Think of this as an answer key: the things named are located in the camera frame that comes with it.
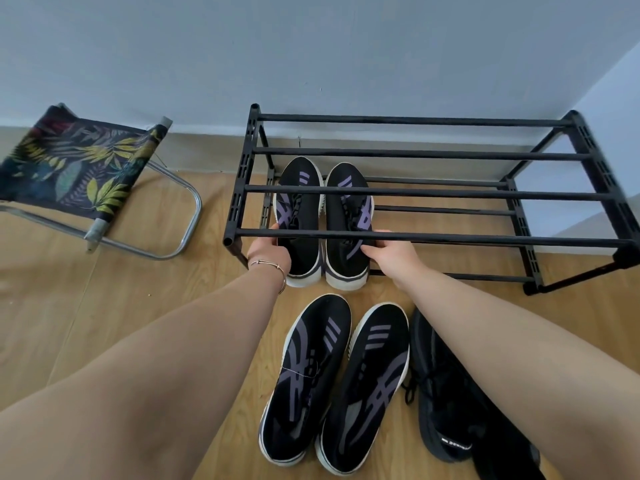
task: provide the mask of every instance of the black metal shoe rack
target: black metal shoe rack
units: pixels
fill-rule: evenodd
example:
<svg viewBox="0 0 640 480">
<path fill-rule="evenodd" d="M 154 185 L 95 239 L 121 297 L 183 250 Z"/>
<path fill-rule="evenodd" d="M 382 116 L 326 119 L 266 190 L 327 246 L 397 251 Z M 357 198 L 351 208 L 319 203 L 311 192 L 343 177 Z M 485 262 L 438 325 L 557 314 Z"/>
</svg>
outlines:
<svg viewBox="0 0 640 480">
<path fill-rule="evenodd" d="M 530 152 L 448 152 L 423 150 L 348 150 L 340 148 L 272 148 L 269 147 L 264 131 L 265 121 L 299 121 L 306 123 L 373 123 L 398 125 L 452 125 L 452 126 L 493 126 L 493 127 L 548 127 L 550 133 Z M 566 134 L 575 153 L 542 153 L 542 150 L 558 135 Z M 258 147 L 258 138 L 262 144 Z M 256 155 L 265 155 L 269 166 L 266 185 L 250 185 L 253 160 Z M 367 177 L 368 182 L 424 185 L 460 185 L 469 187 L 489 187 L 491 190 L 433 190 L 433 189 L 389 189 L 389 188 L 340 188 L 340 187 L 288 187 L 276 186 L 278 178 L 272 155 L 307 155 L 311 157 L 405 157 L 430 159 L 467 160 L 510 160 L 517 161 L 500 181 L 480 182 L 466 180 L 430 180 L 425 178 Z M 515 177 L 532 161 L 580 161 L 589 177 L 594 193 L 564 192 L 520 192 L 516 188 Z M 356 232 L 356 231 L 302 231 L 268 229 L 271 215 L 272 192 L 284 193 L 325 193 L 325 194 L 366 194 L 416 197 L 457 197 L 496 198 L 507 201 L 508 210 L 488 209 L 441 209 L 435 207 L 406 207 L 401 205 L 376 205 L 376 211 L 388 212 L 436 212 L 441 214 L 471 214 L 480 216 L 505 216 L 511 219 L 515 235 L 438 234 L 416 232 Z M 242 227 L 244 205 L 247 193 L 264 193 L 264 204 L 260 229 Z M 533 200 L 590 200 L 601 201 L 617 239 L 582 239 L 564 237 L 533 237 L 529 232 L 527 219 L 521 201 Z M 517 247 L 522 255 L 526 276 L 500 276 L 492 274 L 458 274 L 450 276 L 460 280 L 485 280 L 523 283 L 524 293 L 533 295 L 548 293 L 579 283 L 617 269 L 626 269 L 640 264 L 640 227 L 628 206 L 627 199 L 616 182 L 607 161 L 591 136 L 587 123 L 577 111 L 568 112 L 561 120 L 497 120 L 475 118 L 398 118 L 382 116 L 322 116 L 311 114 L 267 114 L 260 112 L 258 104 L 252 104 L 246 126 L 244 145 L 238 165 L 234 193 L 231 199 L 224 245 L 244 266 L 247 257 L 242 252 L 242 237 L 316 237 L 320 239 L 386 239 L 412 241 L 427 244 L 466 244 L 475 246 Z M 599 266 L 585 273 L 551 284 L 544 284 L 533 246 L 583 246 L 594 248 L 615 248 L 611 263 Z M 372 275 L 381 275 L 379 269 L 372 269 Z"/>
</svg>

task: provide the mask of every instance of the person's right arm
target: person's right arm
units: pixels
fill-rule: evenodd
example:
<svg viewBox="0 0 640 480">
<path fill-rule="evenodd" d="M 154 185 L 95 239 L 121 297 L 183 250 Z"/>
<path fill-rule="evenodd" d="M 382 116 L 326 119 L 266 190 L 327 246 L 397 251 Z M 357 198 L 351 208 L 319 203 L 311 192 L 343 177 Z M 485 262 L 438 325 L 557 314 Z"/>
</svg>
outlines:
<svg viewBox="0 0 640 480">
<path fill-rule="evenodd" d="M 363 246 L 473 379 L 567 479 L 640 478 L 640 376 L 570 332 L 423 265 Z"/>
</svg>

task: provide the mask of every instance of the bangle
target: bangle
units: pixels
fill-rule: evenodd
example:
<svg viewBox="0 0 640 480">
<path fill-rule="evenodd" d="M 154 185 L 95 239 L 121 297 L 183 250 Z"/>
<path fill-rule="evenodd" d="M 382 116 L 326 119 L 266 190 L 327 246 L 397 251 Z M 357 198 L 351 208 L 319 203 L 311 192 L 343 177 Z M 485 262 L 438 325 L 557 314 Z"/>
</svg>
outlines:
<svg viewBox="0 0 640 480">
<path fill-rule="evenodd" d="M 269 264 L 271 266 L 277 267 L 280 270 L 280 272 L 282 273 L 282 288 L 280 289 L 278 294 L 281 294 L 284 291 L 284 288 L 287 286 L 287 275 L 285 274 L 284 269 L 281 268 L 280 265 L 277 263 L 274 263 L 271 261 L 264 261 L 262 259 L 256 259 L 249 265 L 249 267 L 253 266 L 254 264 Z"/>
</svg>

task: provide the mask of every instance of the hand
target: hand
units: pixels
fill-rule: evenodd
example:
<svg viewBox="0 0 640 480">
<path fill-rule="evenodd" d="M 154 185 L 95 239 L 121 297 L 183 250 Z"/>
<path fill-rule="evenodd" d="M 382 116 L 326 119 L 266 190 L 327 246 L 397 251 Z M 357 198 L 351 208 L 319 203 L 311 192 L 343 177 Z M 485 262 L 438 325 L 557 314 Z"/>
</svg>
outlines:
<svg viewBox="0 0 640 480">
<path fill-rule="evenodd" d="M 270 228 L 277 229 L 278 223 Z M 276 263 L 280 265 L 284 274 L 288 274 L 291 270 L 291 256 L 289 256 L 289 251 L 282 246 L 277 246 L 275 237 L 256 237 L 251 243 L 251 246 L 249 246 L 247 259 L 249 260 L 249 264 L 256 259 Z"/>
<path fill-rule="evenodd" d="M 376 232 L 391 232 L 388 229 L 374 229 Z M 377 241 L 377 247 L 361 246 L 364 254 L 378 263 L 380 269 L 396 286 L 404 290 L 405 283 L 424 265 L 408 241 Z"/>
</svg>

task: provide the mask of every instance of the sneaker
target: sneaker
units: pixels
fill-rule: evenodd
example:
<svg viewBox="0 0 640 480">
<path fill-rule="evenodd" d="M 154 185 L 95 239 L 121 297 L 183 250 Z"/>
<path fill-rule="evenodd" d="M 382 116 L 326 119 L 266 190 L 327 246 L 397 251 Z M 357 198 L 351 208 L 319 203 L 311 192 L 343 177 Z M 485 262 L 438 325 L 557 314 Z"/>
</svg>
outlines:
<svg viewBox="0 0 640 480">
<path fill-rule="evenodd" d="M 362 466 L 385 411 L 409 368 L 409 323 L 400 306 L 380 303 L 362 318 L 349 363 L 316 436 L 316 454 L 335 475 Z"/>
<path fill-rule="evenodd" d="M 481 480 L 544 480 L 540 452 L 493 403 L 487 431 L 473 448 Z"/>
<path fill-rule="evenodd" d="M 411 348 L 414 368 L 405 401 L 413 401 L 418 387 L 424 445 L 449 463 L 471 458 L 476 440 L 484 434 L 488 399 L 417 308 Z"/>
<path fill-rule="evenodd" d="M 311 160 L 297 157 L 284 168 L 279 184 L 322 187 L 323 179 Z M 273 195 L 273 211 L 280 229 L 318 230 L 318 217 L 323 204 L 324 195 L 321 194 Z M 291 271 L 287 276 L 289 286 L 302 288 L 320 280 L 323 250 L 319 239 L 278 239 L 278 245 L 285 247 L 291 256 Z"/>
<path fill-rule="evenodd" d="M 333 167 L 326 177 L 327 187 L 368 187 L 367 181 L 350 163 Z M 371 195 L 327 195 L 327 230 L 371 230 Z M 332 287 L 352 291 L 364 286 L 369 277 L 369 258 L 360 250 L 368 244 L 362 239 L 327 239 L 326 282 Z"/>
<path fill-rule="evenodd" d="M 282 367 L 258 434 L 270 462 L 288 467 L 304 457 L 316 434 L 351 333 L 345 299 L 326 294 L 313 300 L 289 330 Z"/>
</svg>

